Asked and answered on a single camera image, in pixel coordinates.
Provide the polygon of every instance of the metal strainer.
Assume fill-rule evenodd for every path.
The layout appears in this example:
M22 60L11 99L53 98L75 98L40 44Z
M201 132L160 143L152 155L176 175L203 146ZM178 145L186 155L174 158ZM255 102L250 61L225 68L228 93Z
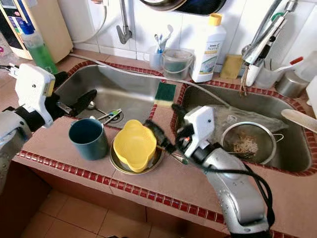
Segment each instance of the metal strainer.
M276 143L282 134L272 134L265 126L243 121L228 127L221 137L221 144L227 152L251 153L248 161L267 164L276 153Z

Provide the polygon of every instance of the cable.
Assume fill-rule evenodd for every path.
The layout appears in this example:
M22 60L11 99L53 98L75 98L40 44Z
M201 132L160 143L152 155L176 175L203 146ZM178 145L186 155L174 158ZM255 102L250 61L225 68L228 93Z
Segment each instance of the cable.
M73 56L73 57L77 57L77 58L80 58L80 59L83 59L83 60L89 60L89 61L92 61L96 64L99 64L99 65L102 65L102 66L107 66L107 67L110 67L110 68L113 68L117 71L120 71L120 72L127 72L125 70L122 70L122 69L119 69L119 68L115 68L115 67L112 67L106 63L103 63L103 62L100 62L98 60L95 60L95 59L92 59L92 58L89 58L89 57L85 57L85 56L80 56L80 55L76 55L76 54L69 54L69 56ZM130 74L132 75L135 75L135 76L138 76L140 75L139 73L134 73L134 72L131 72L129 71ZM185 80L174 80L174 79L169 79L169 78L165 78L165 77L161 77L161 76L155 76L155 75L151 75L151 74L147 74L147 77L150 77L150 78L159 78L159 79L163 79L163 80L167 80L167 81L172 81L172 82L176 82L176 83L184 83L184 84L188 84L190 86L193 86L195 88L198 88L200 90L202 90L203 92L207 93L208 95L212 96L213 98L215 98L217 101L221 102L222 104L224 104L226 107L230 108L230 104L228 104L227 102L225 102L224 100L222 100L220 97L216 96L215 94L213 94L212 92L208 91L207 89L195 84L195 83L192 83L192 82L188 82L188 81L185 81Z
M182 153L183 156L183 149L181 148L181 138L186 138L188 137L191 133L193 133L193 131L191 130L190 126L188 126L188 129L184 129L183 131L181 131L180 133L177 134L176 138L175 138L175 146L178 149L178 151L180 151ZM253 177L253 179L255 180L260 193L263 197L263 200L267 206L267 212L266 212L266 218L267 218L267 222L268 222L268 226L271 227L274 222L275 222L275 214L273 211L273 195L272 195L272 191L268 185L268 183L264 180L264 178L262 178L261 176L257 175L256 173L254 173L251 168L247 165L245 165L245 167L247 168L248 171L246 170L219 170L219 169L212 169L212 168L205 168L200 164L197 164L195 161L193 161L191 158L189 159L189 161L192 161L192 164L194 164L196 167L198 167L201 170L207 171L207 172L213 172L213 173L220 173L220 174L225 174L225 173L229 173L229 174L240 174L240 175L247 175L247 176L251 176Z
M72 42L75 43L75 44L77 44L77 43L83 43L83 42L86 42L86 41L90 40L90 39L93 38L94 36L96 36L96 35L101 31L102 27L104 26L105 21L106 21L106 18L107 18L107 7L104 6L104 10L103 10L103 21L102 21L100 27L98 28L98 30L96 30L92 36L89 36L89 37L86 38L86 39L83 39L83 40L74 40L74 41L72 41Z
M10 65L0 65L0 69L5 69L6 71L10 71L11 66Z

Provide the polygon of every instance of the blue cup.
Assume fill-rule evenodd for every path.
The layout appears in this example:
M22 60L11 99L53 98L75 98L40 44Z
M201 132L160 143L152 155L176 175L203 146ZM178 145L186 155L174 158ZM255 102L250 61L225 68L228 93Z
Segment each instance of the blue cup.
M86 160L98 160L106 156L108 143L104 125L95 119L81 119L69 129L69 139Z

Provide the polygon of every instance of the black cable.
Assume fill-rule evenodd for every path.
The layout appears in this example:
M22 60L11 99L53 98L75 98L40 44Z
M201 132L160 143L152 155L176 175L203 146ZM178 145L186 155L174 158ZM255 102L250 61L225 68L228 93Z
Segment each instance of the black cable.
M0 69L5 69L7 71L10 71L11 66L10 65L0 65Z
M182 152L182 147L181 147L181 144L182 144L182 141L181 141L181 138L186 138L187 136L189 136L190 133L193 133L191 131L191 128L188 128L188 130L183 130L181 131L181 133L178 133L176 138L175 138L175 145L176 145L176 148L183 154ZM253 179L255 180L259 190L260 190L260 193L263 197L263 200L267 206L267 213L266 213L266 218L267 218L267 222L268 222L268 225L269 227L271 227L274 222L275 222L275 214L274 214L274 211L273 211L273 195L272 195L272 191L268 185L268 183L264 180L264 178L262 178L261 176L257 175L256 173L254 173L251 168L247 165L246 168L248 169L248 171L246 170L218 170L218 169L211 169L211 168L205 168L201 165L198 165L197 163L193 163L195 166L199 167L200 169L202 170L205 170L205 171L208 171L208 172L213 172L213 173L222 173L222 174L225 174L225 173L229 173L229 174L241 174L241 175L247 175L247 176L251 176L253 177Z

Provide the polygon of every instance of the yellow bowl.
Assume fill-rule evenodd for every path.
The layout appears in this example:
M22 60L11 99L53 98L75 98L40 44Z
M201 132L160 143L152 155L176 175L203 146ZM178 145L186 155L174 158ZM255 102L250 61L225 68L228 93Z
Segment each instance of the yellow bowl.
M134 172L143 171L155 153L157 140L138 120L130 120L117 134L113 148L120 161Z

